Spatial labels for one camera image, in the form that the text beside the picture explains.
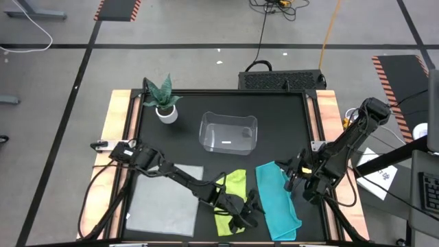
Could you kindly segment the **black keyboard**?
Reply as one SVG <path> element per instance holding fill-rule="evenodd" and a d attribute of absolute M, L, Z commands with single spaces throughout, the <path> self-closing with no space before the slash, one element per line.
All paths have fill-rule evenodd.
<path fill-rule="evenodd" d="M 418 180 L 421 207 L 439 215 L 439 175 L 419 172 Z"/>

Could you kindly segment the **white round cup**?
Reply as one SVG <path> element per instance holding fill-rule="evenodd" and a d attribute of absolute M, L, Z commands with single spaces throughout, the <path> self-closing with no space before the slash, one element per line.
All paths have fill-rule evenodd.
<path fill-rule="evenodd" d="M 413 140 L 417 140 L 421 137 L 426 136 L 428 133 L 428 123 L 420 123 L 414 127 L 412 130 Z"/>

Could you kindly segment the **clear plastic bin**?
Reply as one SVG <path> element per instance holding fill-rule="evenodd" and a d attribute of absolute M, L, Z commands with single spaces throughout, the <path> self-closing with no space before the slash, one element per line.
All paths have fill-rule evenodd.
<path fill-rule="evenodd" d="M 249 155 L 257 145 L 258 121 L 249 115 L 238 117 L 205 112 L 199 130 L 199 142 L 208 152 Z"/>

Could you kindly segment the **black computer case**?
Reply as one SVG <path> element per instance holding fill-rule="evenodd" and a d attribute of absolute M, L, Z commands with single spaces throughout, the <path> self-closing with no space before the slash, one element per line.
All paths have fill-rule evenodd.
<path fill-rule="evenodd" d="M 326 79 L 318 69 L 293 71 L 249 71 L 240 72 L 238 89 L 299 91 L 306 89 L 325 90 Z"/>

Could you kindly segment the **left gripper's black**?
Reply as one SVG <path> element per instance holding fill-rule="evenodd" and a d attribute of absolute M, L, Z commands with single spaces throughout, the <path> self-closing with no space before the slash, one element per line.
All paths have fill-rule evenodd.
<path fill-rule="evenodd" d="M 239 229 L 258 227 L 258 222 L 251 217 L 253 211 L 265 214 L 263 207 L 259 204 L 259 193 L 256 189 L 251 189 L 245 199 L 241 196 L 229 193 L 220 193 L 217 199 L 217 214 L 232 216 L 228 223 L 232 234 Z"/>

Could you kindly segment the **black orange-striped floor mat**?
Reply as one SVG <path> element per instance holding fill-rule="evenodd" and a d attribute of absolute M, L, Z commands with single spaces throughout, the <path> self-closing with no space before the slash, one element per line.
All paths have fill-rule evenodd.
<path fill-rule="evenodd" d="M 134 22 L 142 0 L 101 0 L 95 21 Z"/>
<path fill-rule="evenodd" d="M 372 63 L 406 143 L 428 121 L 428 70 L 417 55 L 373 56 Z"/>

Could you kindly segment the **snake plant in white pot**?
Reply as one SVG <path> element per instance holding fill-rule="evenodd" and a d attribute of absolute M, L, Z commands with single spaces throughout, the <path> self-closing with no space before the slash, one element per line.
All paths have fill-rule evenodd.
<path fill-rule="evenodd" d="M 143 88 L 150 96 L 150 101 L 144 102 L 143 105 L 155 108 L 157 117 L 164 124 L 172 124 L 175 122 L 178 118 L 176 102 L 181 99 L 181 96 L 172 94 L 170 74 L 167 75 L 160 88 L 151 80 L 143 78 Z"/>

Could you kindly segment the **grey desk foot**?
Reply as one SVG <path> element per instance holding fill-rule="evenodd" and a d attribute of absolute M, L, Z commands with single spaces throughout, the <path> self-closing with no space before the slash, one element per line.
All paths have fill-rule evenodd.
<path fill-rule="evenodd" d="M 29 0 L 11 0 L 18 10 L 4 10 L 3 12 L 11 18 L 25 18 L 26 16 L 35 19 L 59 19 L 66 20 L 67 15 L 62 11 L 45 10 L 33 6 Z"/>

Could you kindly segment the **yellow microfiber towel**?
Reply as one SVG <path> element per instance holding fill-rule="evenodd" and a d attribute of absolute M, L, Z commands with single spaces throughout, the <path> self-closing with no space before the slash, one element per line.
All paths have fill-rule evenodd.
<path fill-rule="evenodd" d="M 246 196 L 246 170 L 237 169 L 226 176 L 226 193 L 239 196 L 247 200 Z M 230 215 L 214 215 L 217 234 L 219 237 L 233 235 L 230 231 L 229 222 L 232 220 Z"/>

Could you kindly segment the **black aluminium table frame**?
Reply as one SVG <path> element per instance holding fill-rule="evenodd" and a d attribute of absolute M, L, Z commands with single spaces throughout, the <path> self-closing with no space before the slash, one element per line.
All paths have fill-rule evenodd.
<path fill-rule="evenodd" d="M 240 90 L 176 90 L 178 118 L 172 124 L 158 120 L 155 110 L 142 106 L 137 121 L 137 138 L 160 150 L 168 161 L 204 167 L 203 179 L 220 172 L 247 170 L 247 188 L 256 189 L 254 169 L 270 161 L 287 160 L 302 149 L 310 151 L 314 140 L 305 93 Z M 258 121 L 256 148 L 249 155 L 207 152 L 198 140 L 202 116 L 211 111 L 218 115 L 247 117 Z M 294 190 L 294 207 L 302 226 L 296 231 L 298 242 L 324 242 L 329 238 L 326 211 L 322 204 L 312 205 L 302 197 L 303 182 Z M 126 221 L 123 240 L 143 242 L 271 242 L 264 216 L 255 213 L 259 225 L 243 233 L 219 237 L 213 209 L 203 203 L 198 207 L 194 236 L 183 237 L 134 231 Z"/>

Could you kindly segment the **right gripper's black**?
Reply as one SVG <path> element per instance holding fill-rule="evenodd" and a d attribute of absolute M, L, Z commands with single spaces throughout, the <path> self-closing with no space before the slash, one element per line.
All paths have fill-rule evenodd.
<path fill-rule="evenodd" d="M 299 180 L 309 180 L 313 174 L 312 157 L 306 149 L 302 149 L 292 159 L 276 161 L 276 165 L 282 170 L 292 170 L 291 178 L 285 181 L 286 191 L 294 190 L 294 183 Z"/>

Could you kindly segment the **white paper sheet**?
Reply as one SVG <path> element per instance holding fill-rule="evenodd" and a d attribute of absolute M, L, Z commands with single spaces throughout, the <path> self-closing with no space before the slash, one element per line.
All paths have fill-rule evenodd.
<path fill-rule="evenodd" d="M 366 148 L 364 153 L 361 155 L 357 168 L 364 163 L 377 158 L 379 155 L 372 151 L 370 148 Z M 374 196 L 381 200 L 385 200 L 387 196 L 387 191 L 389 190 L 392 181 L 396 177 L 398 169 L 391 165 L 385 169 L 379 170 L 377 172 L 371 173 L 361 178 L 357 178 L 357 184 L 363 187 L 366 191 L 370 192 Z"/>

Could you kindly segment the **black monitor stand bar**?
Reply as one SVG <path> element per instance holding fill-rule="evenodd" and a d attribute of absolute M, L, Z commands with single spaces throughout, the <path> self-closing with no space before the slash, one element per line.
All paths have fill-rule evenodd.
<path fill-rule="evenodd" d="M 423 152 L 427 152 L 429 150 L 427 147 L 427 135 L 405 144 L 404 146 L 401 146 L 391 152 L 371 159 L 359 167 L 354 167 L 353 170 L 355 177 L 360 178 L 374 172 L 378 172 L 381 169 L 385 169 L 401 161 L 407 160 L 412 157 L 412 152 L 414 150 L 420 150 Z"/>

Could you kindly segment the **blue microfiber towel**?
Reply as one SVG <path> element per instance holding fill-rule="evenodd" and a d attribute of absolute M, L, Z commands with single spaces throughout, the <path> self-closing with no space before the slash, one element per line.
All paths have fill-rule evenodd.
<path fill-rule="evenodd" d="M 285 172 L 274 162 L 255 169 L 257 187 L 265 221 L 273 241 L 294 241 L 296 231 L 302 226 L 291 199 L 284 189 L 287 182 Z"/>

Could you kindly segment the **grey microfiber towel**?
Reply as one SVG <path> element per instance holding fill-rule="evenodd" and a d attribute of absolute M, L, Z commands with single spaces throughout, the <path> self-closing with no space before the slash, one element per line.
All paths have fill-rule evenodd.
<path fill-rule="evenodd" d="M 126 228 L 192 237 L 199 201 L 191 190 L 164 176 L 137 177 Z"/>

